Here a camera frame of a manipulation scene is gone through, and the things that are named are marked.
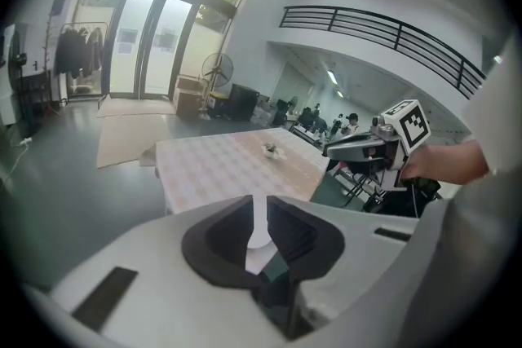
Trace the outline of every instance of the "small object on table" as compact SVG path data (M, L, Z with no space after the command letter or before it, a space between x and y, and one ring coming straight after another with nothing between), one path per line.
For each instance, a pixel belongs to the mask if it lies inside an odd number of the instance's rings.
M277 154L277 145L274 143L265 143L263 153L265 157L273 158Z

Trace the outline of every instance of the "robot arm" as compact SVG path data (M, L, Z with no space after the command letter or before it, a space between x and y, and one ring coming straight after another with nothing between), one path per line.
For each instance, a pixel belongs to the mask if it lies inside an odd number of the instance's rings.
M405 191L400 173L430 134L420 103L403 100L375 117L369 132L329 143L323 155L345 162L352 173L367 175L385 191Z

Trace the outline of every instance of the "black railing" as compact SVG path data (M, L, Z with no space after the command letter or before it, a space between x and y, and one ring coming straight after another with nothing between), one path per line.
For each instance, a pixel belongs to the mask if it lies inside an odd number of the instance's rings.
M288 6L279 26L341 33L387 46L428 67L468 99L485 79L475 65L440 39L379 13L349 7Z

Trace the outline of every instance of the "table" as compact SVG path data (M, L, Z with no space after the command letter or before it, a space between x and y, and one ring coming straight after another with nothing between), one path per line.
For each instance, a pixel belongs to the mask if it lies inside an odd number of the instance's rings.
M290 132L299 136L301 139L304 139L306 142L315 145L316 143L319 143L319 140L321 137L316 137L312 132L309 130L305 130L303 126L297 125L292 126L290 129Z
M292 130L292 128L295 126L295 124L297 123L297 120L299 119L299 115L289 115L288 113L286 113L286 124L285 124L285 128L286 128L286 125L288 124L288 122L291 122L290 123L290 128L288 130Z
M278 155L263 155L265 143ZM254 233L249 248L271 242L267 232L266 198L283 195L310 200L321 182L328 159L282 128L172 139L155 145L157 176L166 207L179 214L230 197L253 195Z

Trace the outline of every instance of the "human hand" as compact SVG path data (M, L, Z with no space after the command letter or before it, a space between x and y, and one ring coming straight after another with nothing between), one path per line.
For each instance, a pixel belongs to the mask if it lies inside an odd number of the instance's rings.
M400 178L425 177L429 165L430 148L429 146L421 146L409 156L408 163L402 170Z

